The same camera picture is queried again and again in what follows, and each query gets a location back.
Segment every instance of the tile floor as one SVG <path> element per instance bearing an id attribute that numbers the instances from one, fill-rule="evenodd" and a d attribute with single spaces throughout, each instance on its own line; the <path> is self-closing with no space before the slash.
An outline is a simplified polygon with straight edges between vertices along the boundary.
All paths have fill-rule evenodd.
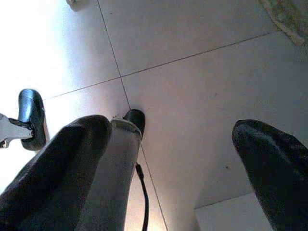
<path id="1" fill-rule="evenodd" d="M 138 158 L 149 230 L 197 230 L 194 208 L 252 192 L 231 143 L 238 119 L 308 145 L 307 51 L 256 0 L 33 0 L 3 9 L 1 113 L 16 117 L 19 91 L 34 88 L 51 138 L 81 116 L 145 112 Z M 3 191 L 34 153 L 19 141 L 1 152 Z M 135 175 L 128 231 L 141 230 L 141 201 Z"/>

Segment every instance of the black cable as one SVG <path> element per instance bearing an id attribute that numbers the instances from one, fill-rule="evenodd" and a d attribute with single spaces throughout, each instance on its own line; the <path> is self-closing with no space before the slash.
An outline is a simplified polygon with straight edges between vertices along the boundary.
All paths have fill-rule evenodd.
<path id="1" fill-rule="evenodd" d="M 144 200 L 145 200 L 144 220 L 143 220 L 142 231 L 147 231 L 148 230 L 148 222 L 149 222 L 149 196 L 148 196 L 148 193 L 146 191 L 145 184 L 144 184 L 144 174 L 143 174 L 141 165 L 138 164 L 138 163 L 136 163 L 136 170 L 137 170 L 138 177 L 141 181 Z"/>

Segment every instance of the cord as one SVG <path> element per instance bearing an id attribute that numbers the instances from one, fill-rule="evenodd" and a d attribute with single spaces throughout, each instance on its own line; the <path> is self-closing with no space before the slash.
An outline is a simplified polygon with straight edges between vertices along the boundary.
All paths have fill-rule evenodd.
<path id="1" fill-rule="evenodd" d="M 145 200 L 145 207 L 144 207 L 144 220 L 143 220 L 143 227 L 142 231 L 147 231 L 148 230 L 148 222 L 149 222 L 149 196 L 145 188 L 144 184 L 144 174 L 141 168 L 141 165 L 136 162 L 136 171 L 138 174 L 138 177 L 141 181 L 142 185 L 142 190 L 143 190 L 143 195 L 144 195 L 144 200 Z"/>

